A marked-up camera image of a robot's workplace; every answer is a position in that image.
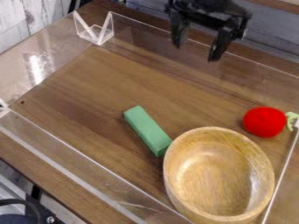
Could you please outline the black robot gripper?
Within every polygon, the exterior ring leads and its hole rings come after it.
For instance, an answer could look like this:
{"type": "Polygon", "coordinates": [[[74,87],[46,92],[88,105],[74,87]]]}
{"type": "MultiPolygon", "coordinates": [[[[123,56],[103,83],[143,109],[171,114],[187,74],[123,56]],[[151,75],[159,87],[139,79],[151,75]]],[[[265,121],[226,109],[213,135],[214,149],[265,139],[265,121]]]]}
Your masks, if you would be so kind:
{"type": "Polygon", "coordinates": [[[218,61],[234,39],[245,37],[253,13],[234,0],[168,0],[164,10],[170,17],[171,37],[180,48],[191,24],[219,30],[211,48],[209,62],[218,61]]]}

